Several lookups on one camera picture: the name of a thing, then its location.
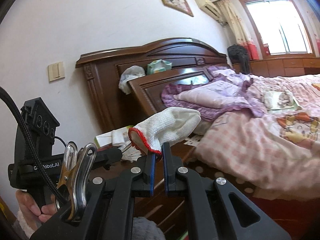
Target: wall switch plate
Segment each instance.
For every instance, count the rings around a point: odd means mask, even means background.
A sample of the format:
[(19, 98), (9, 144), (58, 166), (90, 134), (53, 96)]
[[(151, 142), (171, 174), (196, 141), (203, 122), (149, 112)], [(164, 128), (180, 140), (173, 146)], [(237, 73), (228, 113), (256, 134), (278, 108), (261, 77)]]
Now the wall switch plate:
[(49, 82), (65, 78), (63, 62), (53, 63), (48, 66)]

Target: plastic bag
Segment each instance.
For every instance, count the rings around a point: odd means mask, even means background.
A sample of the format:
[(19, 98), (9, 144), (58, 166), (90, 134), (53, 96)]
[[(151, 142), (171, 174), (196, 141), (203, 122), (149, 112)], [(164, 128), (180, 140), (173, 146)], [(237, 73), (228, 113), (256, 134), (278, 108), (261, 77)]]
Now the plastic bag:
[(152, 61), (148, 64), (147, 75), (172, 69), (172, 63), (163, 59)]
[(138, 77), (143, 77), (145, 75), (146, 73), (143, 67), (140, 67), (140, 66), (129, 67), (121, 74), (120, 81), (119, 81), (119, 88), (126, 95), (128, 95), (131, 93), (131, 91), (127, 82)]

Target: bed headboard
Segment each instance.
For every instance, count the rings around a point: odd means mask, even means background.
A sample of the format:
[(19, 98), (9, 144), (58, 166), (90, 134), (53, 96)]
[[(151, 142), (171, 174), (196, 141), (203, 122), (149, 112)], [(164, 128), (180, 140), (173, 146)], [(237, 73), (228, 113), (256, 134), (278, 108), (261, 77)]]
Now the bed headboard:
[(101, 50), (81, 55), (76, 68), (83, 68), (94, 109), (103, 132), (135, 125), (148, 117), (133, 95), (125, 95), (118, 83), (127, 68), (147, 68), (154, 60), (172, 62), (173, 69), (227, 65), (225, 54), (192, 38), (169, 38), (142, 46)]

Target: thin black wire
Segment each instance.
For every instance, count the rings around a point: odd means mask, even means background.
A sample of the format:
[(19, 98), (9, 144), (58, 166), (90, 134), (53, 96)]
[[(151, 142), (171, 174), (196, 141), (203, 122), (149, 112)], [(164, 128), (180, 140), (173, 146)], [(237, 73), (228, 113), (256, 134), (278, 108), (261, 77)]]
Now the thin black wire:
[(27, 128), (26, 123), (24, 122), (20, 111), (18, 107), (16, 106), (15, 102), (12, 100), (12, 98), (9, 96), (9, 94), (0, 86), (0, 98), (4, 103), (7, 105), (7, 107), (10, 109), (11, 113), (13, 114), (14, 118), (16, 119), (18, 126), (23, 134), (23, 137), (29, 147), (29, 150), (32, 154), (32, 158), (36, 163), (36, 166), (38, 167), (38, 171), (40, 172), (42, 178), (48, 185), (51, 192), (58, 198), (58, 200), (65, 204), (67, 200), (62, 196), (62, 194), (58, 191), (58, 189), (55, 187), (54, 183), (48, 176), (47, 172), (44, 170), (44, 167), (42, 166), (41, 160), (36, 152), (35, 145), (31, 139), (31, 135), (29, 133), (29, 130)]
[(64, 142), (64, 140), (62, 140), (59, 136), (55, 136), (54, 137), (55, 139), (58, 139), (59, 141), (61, 141), (62, 143), (63, 143), (63, 145), (65, 146), (65, 147), (67, 147), (67, 144)]

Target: window frame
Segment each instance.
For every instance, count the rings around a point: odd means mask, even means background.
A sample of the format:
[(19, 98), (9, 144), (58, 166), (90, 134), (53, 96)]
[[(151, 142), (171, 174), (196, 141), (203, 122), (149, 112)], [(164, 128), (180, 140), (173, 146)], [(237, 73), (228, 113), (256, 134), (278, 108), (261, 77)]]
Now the window frame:
[(256, 36), (257, 36), (258, 43), (259, 43), (259, 47), (260, 47), (260, 51), (261, 51), (261, 53), (262, 53), (263, 59), (283, 58), (283, 57), (315, 57), (315, 56), (316, 56), (316, 55), (315, 55), (314, 48), (313, 48), (313, 44), (312, 44), (312, 41), (311, 41), (311, 38), (310, 38), (309, 31), (308, 31), (308, 29), (307, 29), (307, 27), (306, 27), (306, 23), (305, 23), (302, 15), (301, 15), (301, 13), (300, 13), (300, 11), (298, 10), (298, 8), (297, 8), (297, 6), (296, 6), (296, 4), (294, 3), (293, 0), (289, 0), (289, 1), (292, 2), (293, 6), (294, 6), (295, 9), (297, 10), (297, 12), (298, 12), (298, 14), (299, 14), (299, 16), (300, 16), (300, 18), (301, 18), (301, 21), (302, 21), (302, 23), (303, 23), (303, 26), (304, 26), (304, 28), (305, 28), (305, 30), (306, 30), (308, 42), (309, 42), (309, 44), (310, 44), (310, 49), (311, 49), (312, 53), (302, 53), (302, 54), (299, 54), (299, 53), (284, 53), (284, 54), (277, 54), (277, 55), (267, 55), (267, 54), (265, 53), (264, 49), (263, 49), (263, 43), (262, 43), (262, 38), (261, 38), (261, 36), (260, 36), (260, 32), (259, 32), (259, 30), (258, 30), (258, 28), (257, 28), (257, 26), (256, 26), (256, 24), (255, 24), (255, 22), (254, 22), (254, 20), (253, 20), (253, 18), (252, 18), (252, 16), (251, 16), (251, 14), (250, 14), (250, 11), (249, 11), (249, 9), (248, 9), (248, 7), (247, 7), (247, 5), (246, 5), (246, 3), (255, 2), (255, 1), (259, 1), (259, 0), (239, 0), (239, 1), (240, 1), (240, 3), (242, 4), (245, 12), (247, 13), (247, 16), (248, 16), (248, 18), (249, 18), (249, 20), (250, 20), (250, 22), (251, 22), (252, 27), (253, 27), (253, 30), (254, 30), (254, 32), (255, 32), (255, 34), (256, 34)]

